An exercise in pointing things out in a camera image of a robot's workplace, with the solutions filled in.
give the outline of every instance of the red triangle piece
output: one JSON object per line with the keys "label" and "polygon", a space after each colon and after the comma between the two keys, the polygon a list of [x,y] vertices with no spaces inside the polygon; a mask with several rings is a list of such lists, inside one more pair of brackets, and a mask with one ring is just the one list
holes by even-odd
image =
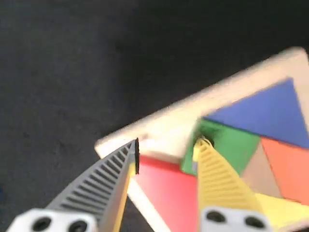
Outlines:
{"label": "red triangle piece", "polygon": [[266,138],[262,144],[283,197],[309,205],[309,149]]}
{"label": "red triangle piece", "polygon": [[177,164],[140,158],[134,179],[171,231],[197,231],[197,180]]}

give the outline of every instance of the tangram puzzle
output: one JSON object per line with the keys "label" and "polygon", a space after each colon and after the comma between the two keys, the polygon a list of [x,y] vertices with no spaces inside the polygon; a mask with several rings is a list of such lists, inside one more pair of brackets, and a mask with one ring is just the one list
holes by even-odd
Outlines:
{"label": "tangram puzzle", "polygon": [[[292,78],[205,116],[195,131],[213,138],[216,150],[257,193],[274,226],[309,216],[309,207],[303,206],[309,205],[309,137]],[[136,177],[170,231],[196,229],[191,163],[196,136],[181,164],[184,173],[178,165],[142,158],[140,173],[146,175]]]}
{"label": "tangram puzzle", "polygon": [[[304,50],[290,49],[240,72],[103,138],[96,150],[103,157],[110,140],[164,136],[182,124],[191,128],[189,139],[168,147],[180,165],[142,149],[140,175],[129,185],[128,196],[155,232],[197,229],[192,154],[201,134],[213,138],[215,149],[255,192],[275,228],[309,218],[309,65]],[[172,149],[178,145],[186,149]]]}

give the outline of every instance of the dark carpet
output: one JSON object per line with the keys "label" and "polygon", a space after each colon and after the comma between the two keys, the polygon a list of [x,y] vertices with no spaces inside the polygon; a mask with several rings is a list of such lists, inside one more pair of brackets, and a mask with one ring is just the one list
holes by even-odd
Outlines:
{"label": "dark carpet", "polygon": [[[300,0],[1,1],[0,231],[98,160],[97,139],[307,47],[308,9]],[[121,231],[152,231],[130,201]]]}

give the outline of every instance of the puzzle piece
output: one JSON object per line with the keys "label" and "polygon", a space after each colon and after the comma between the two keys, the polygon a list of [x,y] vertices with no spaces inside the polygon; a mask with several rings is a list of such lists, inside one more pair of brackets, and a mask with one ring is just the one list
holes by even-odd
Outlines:
{"label": "puzzle piece", "polygon": [[222,107],[205,118],[309,148],[308,132],[292,78]]}

